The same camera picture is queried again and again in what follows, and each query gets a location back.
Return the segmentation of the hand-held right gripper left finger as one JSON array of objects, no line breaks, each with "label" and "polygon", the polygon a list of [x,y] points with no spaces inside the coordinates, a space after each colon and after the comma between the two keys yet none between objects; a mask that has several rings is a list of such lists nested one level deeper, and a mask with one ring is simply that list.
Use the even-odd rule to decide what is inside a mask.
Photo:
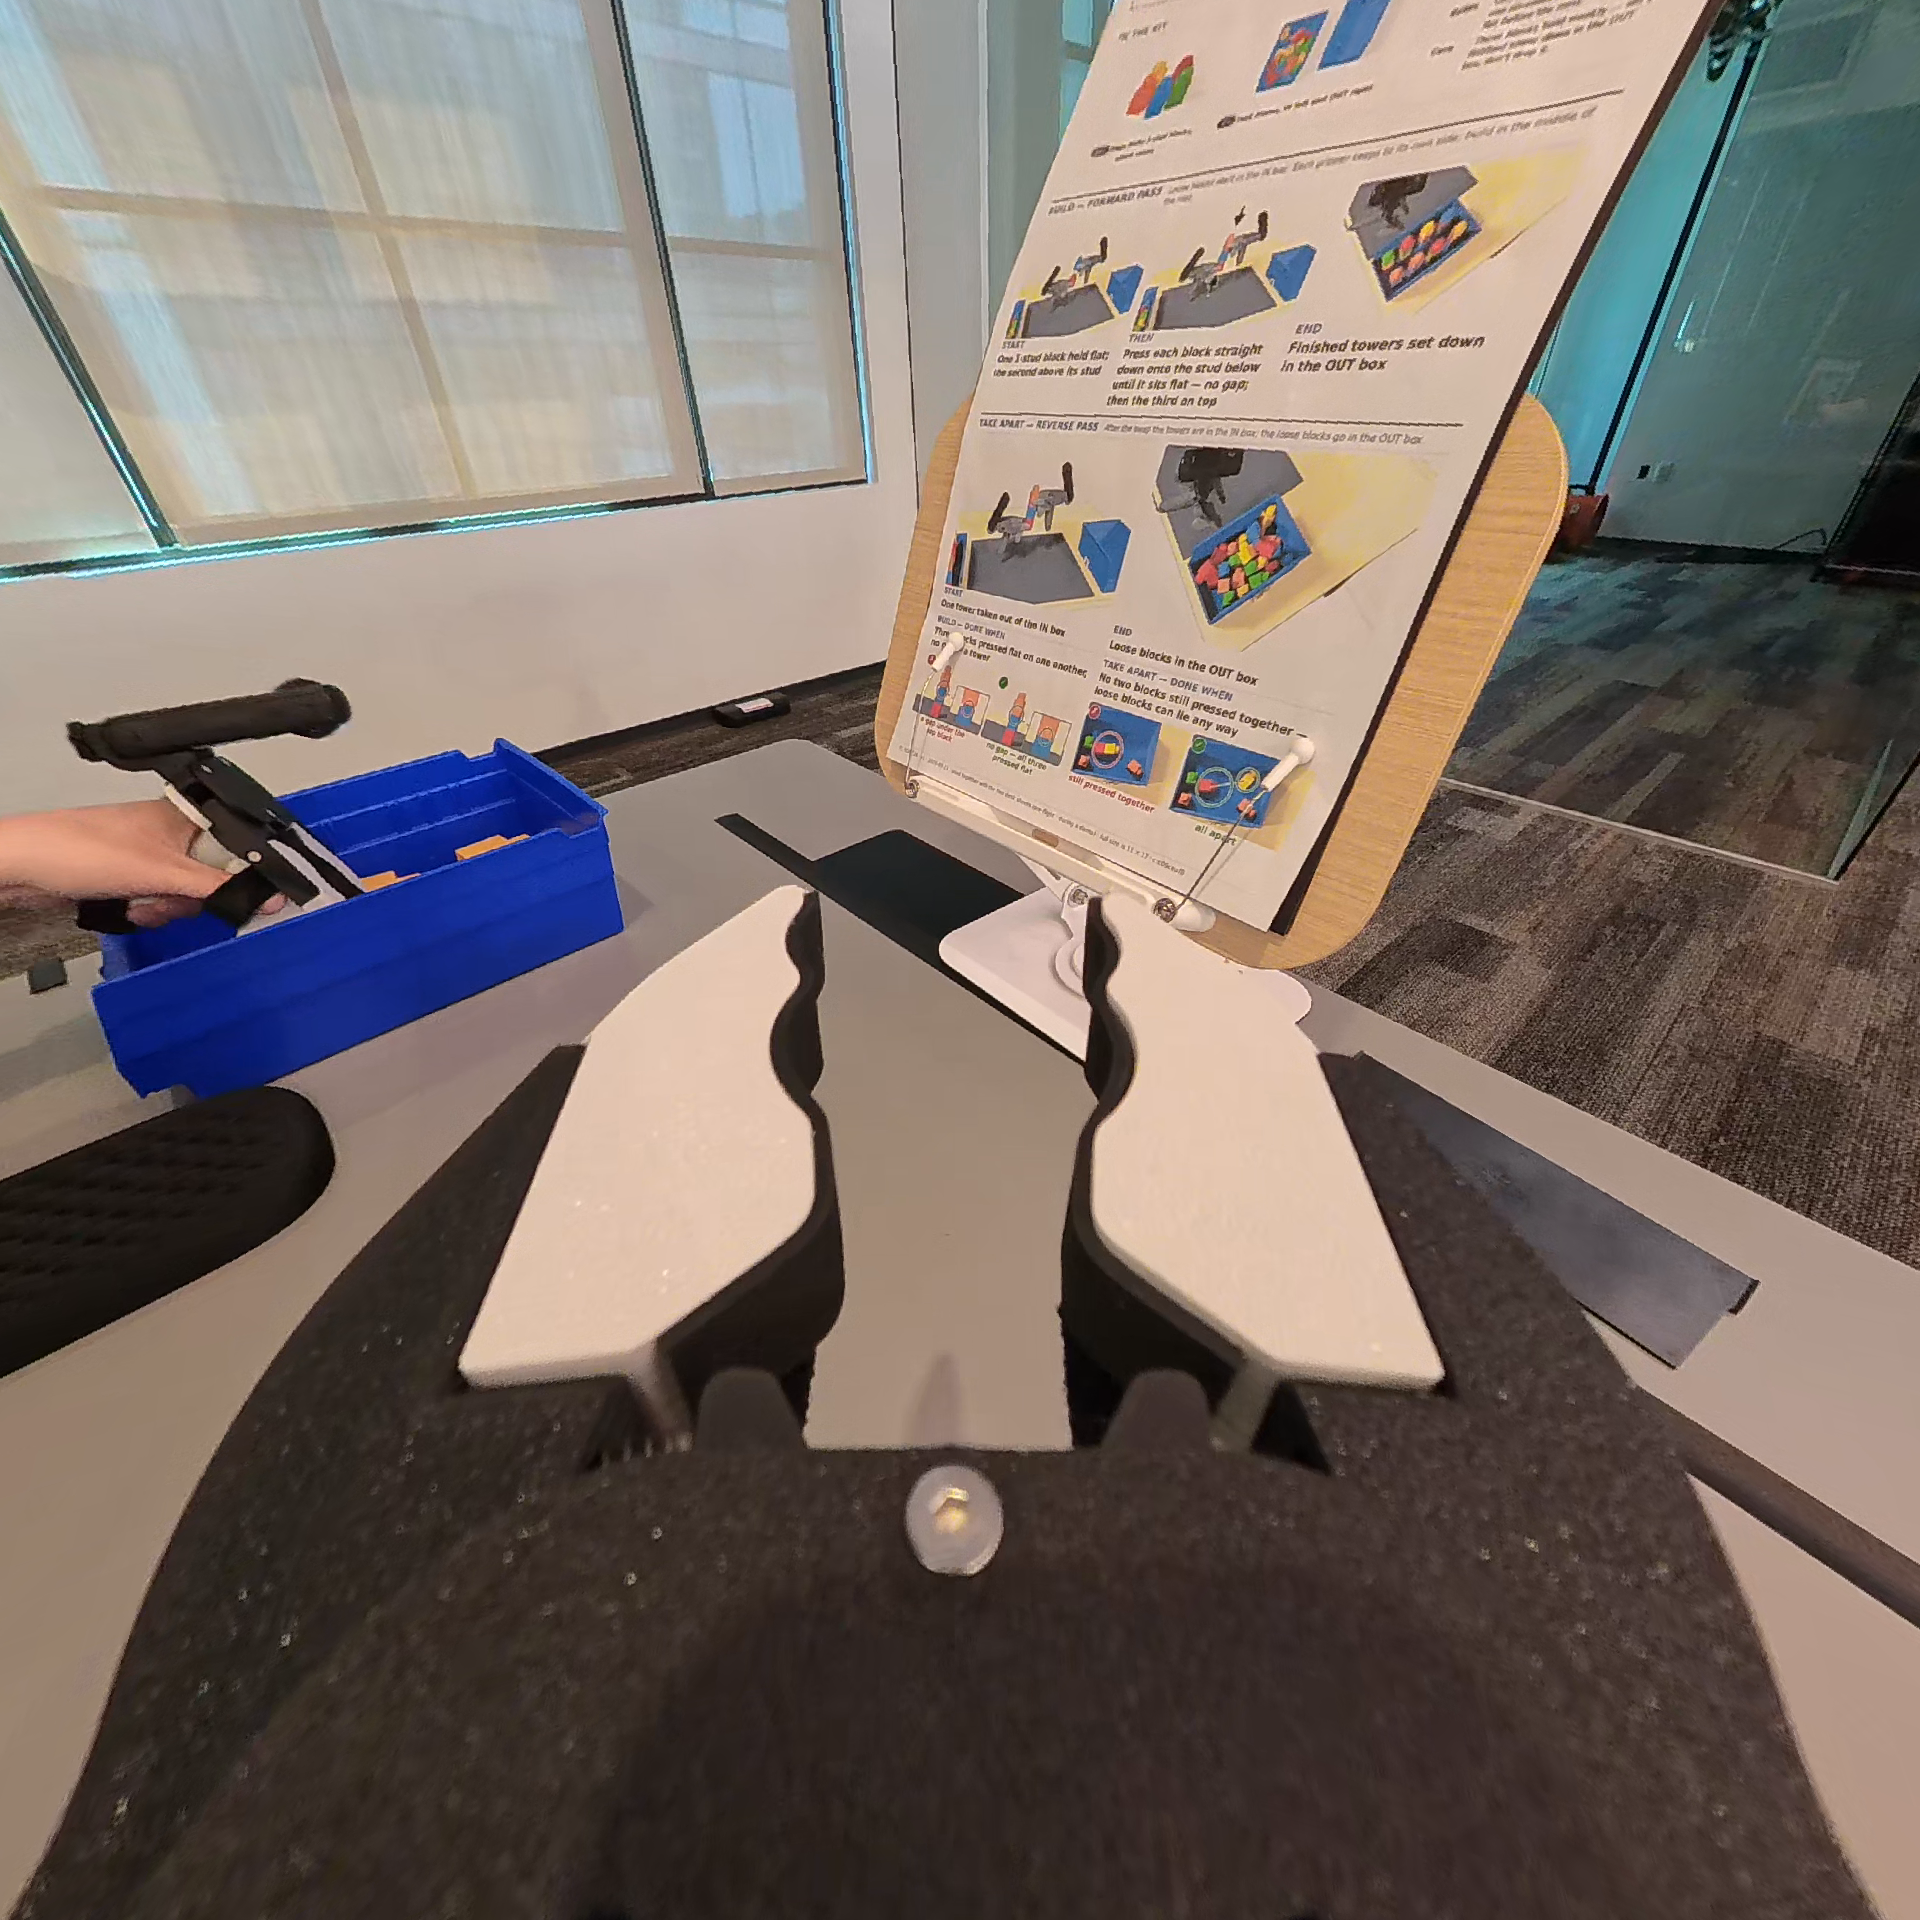
[{"label": "hand-held right gripper left finger", "polygon": [[620,1380],[667,1442],[735,1369],[807,1402],[843,1311],[823,984],[819,899],[780,884],[592,1029],[461,1349],[466,1388]]}]

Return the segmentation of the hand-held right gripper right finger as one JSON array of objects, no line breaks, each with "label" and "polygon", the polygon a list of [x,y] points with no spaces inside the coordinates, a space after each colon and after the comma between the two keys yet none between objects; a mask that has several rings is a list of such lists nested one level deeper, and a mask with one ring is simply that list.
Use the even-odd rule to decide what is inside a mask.
[{"label": "hand-held right gripper right finger", "polygon": [[1299,985],[1139,900],[1094,900],[1083,993],[1094,1110],[1068,1182],[1061,1328],[1118,1388],[1110,1433],[1166,1391],[1200,1405],[1213,1448],[1315,1448],[1311,1388],[1442,1388]]}]

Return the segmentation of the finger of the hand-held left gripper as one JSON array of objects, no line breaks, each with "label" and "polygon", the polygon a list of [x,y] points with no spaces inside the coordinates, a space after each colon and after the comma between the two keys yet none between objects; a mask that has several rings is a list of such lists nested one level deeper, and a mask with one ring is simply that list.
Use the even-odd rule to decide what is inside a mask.
[{"label": "finger of the hand-held left gripper", "polygon": [[301,824],[276,824],[270,844],[285,861],[313,883],[318,891],[306,904],[349,900],[365,895],[364,877],[355,877],[349,864],[342,864],[335,852],[313,838]]}]

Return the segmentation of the blue plastic bin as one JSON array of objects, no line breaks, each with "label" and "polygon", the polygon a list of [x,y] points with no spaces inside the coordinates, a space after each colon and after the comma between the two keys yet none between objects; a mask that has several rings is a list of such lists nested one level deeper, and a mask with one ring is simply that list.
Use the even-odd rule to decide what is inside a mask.
[{"label": "blue plastic bin", "polygon": [[[354,874],[419,877],[260,931],[104,934],[93,1010],[133,1093],[270,1084],[624,928],[605,803],[503,738],[285,803]],[[494,832],[528,838],[454,861]]]}]

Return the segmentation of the person's left hand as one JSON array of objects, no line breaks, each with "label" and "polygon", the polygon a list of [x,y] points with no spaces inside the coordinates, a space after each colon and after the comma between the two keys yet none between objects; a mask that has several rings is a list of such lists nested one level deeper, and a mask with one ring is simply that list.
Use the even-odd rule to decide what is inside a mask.
[{"label": "person's left hand", "polygon": [[195,919],[239,869],[199,860],[207,830],[172,801],[54,808],[2,820],[2,911],[124,900],[133,928]]}]

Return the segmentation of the black rubber mat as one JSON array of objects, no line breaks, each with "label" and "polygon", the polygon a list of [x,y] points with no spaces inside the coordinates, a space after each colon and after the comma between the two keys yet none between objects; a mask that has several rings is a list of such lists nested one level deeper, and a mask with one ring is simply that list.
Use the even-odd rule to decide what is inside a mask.
[{"label": "black rubber mat", "polygon": [[1760,1285],[1486,1121],[1381,1069],[1395,1106],[1601,1324],[1679,1369]]},{"label": "black rubber mat", "polygon": [[947,968],[940,943],[952,934],[1023,900],[1018,889],[908,830],[809,861],[807,883],[929,968]]}]

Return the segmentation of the black mesh cushion pad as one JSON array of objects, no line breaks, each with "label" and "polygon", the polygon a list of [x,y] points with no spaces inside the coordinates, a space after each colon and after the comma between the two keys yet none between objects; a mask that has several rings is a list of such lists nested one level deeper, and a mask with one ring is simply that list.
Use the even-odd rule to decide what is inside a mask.
[{"label": "black mesh cushion pad", "polygon": [[268,1245],[332,1165],[320,1110],[259,1089],[2,1180],[2,1378]]}]

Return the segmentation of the window with blinds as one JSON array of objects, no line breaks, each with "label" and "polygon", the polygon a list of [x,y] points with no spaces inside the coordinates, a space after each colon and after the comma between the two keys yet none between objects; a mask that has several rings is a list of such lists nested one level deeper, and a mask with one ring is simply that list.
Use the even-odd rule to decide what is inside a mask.
[{"label": "window with blinds", "polygon": [[837,2],[2,2],[2,575],[873,477]]}]

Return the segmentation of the printed instruction sheet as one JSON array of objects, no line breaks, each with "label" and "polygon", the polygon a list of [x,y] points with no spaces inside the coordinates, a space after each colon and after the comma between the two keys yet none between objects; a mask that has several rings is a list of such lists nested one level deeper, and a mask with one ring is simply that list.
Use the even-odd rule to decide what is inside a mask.
[{"label": "printed instruction sheet", "polygon": [[1711,2],[1115,2],[889,761],[1266,931]]}]

